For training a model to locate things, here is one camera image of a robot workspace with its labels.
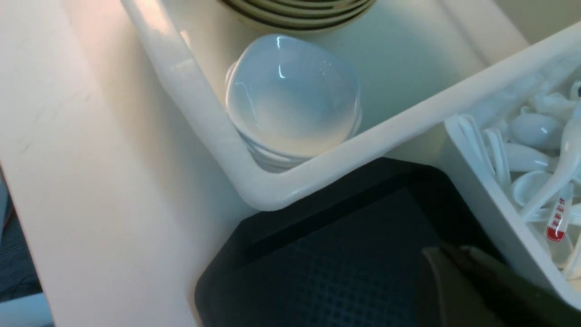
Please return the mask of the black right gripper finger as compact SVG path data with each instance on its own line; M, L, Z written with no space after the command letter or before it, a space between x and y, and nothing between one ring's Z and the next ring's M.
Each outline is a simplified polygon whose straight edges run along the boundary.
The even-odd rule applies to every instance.
M421 251L419 327L578 327L580 311L477 247Z

